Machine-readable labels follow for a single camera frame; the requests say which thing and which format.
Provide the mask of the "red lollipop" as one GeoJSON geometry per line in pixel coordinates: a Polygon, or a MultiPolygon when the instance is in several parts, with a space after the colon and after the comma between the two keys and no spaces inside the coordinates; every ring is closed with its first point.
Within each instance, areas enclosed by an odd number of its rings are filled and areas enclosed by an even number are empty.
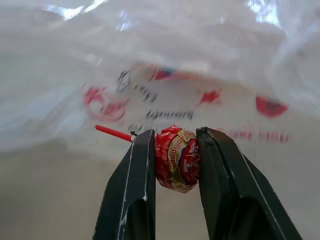
{"type": "MultiPolygon", "coordinates": [[[[123,133],[102,125],[96,130],[133,143],[144,132],[123,133]]],[[[201,157],[195,133],[172,125],[154,131],[155,183],[180,193],[188,193],[198,182],[201,157]]]]}

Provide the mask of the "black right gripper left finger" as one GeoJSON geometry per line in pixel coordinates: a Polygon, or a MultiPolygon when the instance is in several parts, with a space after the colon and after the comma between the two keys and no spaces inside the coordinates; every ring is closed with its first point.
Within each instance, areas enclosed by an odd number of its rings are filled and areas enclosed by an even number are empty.
{"type": "Polygon", "coordinates": [[[135,137],[111,175],[92,240],[156,240],[155,132],[135,137]]]}

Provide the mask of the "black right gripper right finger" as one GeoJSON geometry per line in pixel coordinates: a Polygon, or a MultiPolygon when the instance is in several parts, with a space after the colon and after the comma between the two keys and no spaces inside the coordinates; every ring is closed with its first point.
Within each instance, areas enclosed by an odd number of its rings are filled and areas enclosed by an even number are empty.
{"type": "Polygon", "coordinates": [[[267,178],[225,133],[196,130],[210,240],[303,240],[267,178]]]}

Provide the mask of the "clear printed plastic bag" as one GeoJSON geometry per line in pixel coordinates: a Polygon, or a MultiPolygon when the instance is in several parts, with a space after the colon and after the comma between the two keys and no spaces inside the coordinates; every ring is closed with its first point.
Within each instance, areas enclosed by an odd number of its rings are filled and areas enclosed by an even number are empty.
{"type": "Polygon", "coordinates": [[[0,150],[94,124],[320,141],[320,0],[0,0],[0,150]]]}

